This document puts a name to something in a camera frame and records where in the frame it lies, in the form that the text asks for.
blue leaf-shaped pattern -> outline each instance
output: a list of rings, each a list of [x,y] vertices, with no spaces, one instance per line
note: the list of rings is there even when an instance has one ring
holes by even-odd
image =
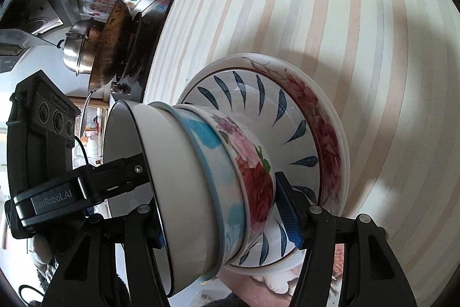
[[[293,188],[296,188],[300,190],[302,193],[304,193],[307,196],[307,198],[311,200],[312,203],[318,203],[315,192],[312,189],[306,186],[293,186]]]
[[[212,105],[216,109],[219,109],[219,106],[217,104],[216,98],[214,98],[214,95],[212,95],[212,93],[208,89],[205,89],[205,88],[202,88],[202,87],[199,86],[198,90],[200,91],[201,94],[203,94],[208,99],[208,101],[210,101],[212,103]]]
[[[286,102],[286,96],[284,95],[284,92],[282,89],[280,89],[280,96],[278,98],[278,113],[277,113],[277,119],[275,120],[275,122],[273,123],[273,125],[275,125],[275,123],[281,118],[281,116],[284,115],[284,113],[286,112],[286,107],[288,106],[287,102]]]
[[[303,165],[305,167],[314,167],[316,164],[318,164],[318,158],[316,156],[309,156],[291,163],[291,165]]]
[[[294,139],[302,137],[306,133],[306,131],[307,131],[307,120],[304,119],[298,125],[297,130],[295,131],[294,135],[286,143],[291,142]]]
[[[281,233],[281,257],[284,256],[286,253],[286,246],[288,245],[288,236],[286,235],[286,232],[284,231],[284,228],[281,226],[280,223],[278,223],[280,227],[280,233]]]
[[[257,77],[257,86],[259,88],[259,115],[262,112],[262,108],[264,107],[264,102],[265,102],[265,87],[264,84],[262,84],[262,80],[256,74]]]
[[[264,264],[265,259],[267,259],[268,250],[269,248],[267,237],[265,236],[265,233],[262,233],[262,251],[260,252],[259,266]]]
[[[214,76],[214,80],[216,80],[217,84],[220,86],[220,88],[222,89],[222,91],[224,92],[225,96],[227,97],[227,99],[229,100],[229,103],[230,103],[230,108],[231,110],[233,111],[233,108],[231,106],[231,95],[230,95],[230,90],[228,89],[228,86],[225,84],[224,81],[222,81],[219,77],[217,76]]]
[[[240,89],[241,96],[243,97],[243,106],[246,109],[246,85],[244,84],[243,79],[240,77],[238,73],[233,71],[233,75],[235,77],[235,81],[238,84],[238,88]]]
[[[244,261],[248,258],[248,256],[249,256],[249,251],[240,258],[240,262],[238,264],[239,265],[243,264]]]

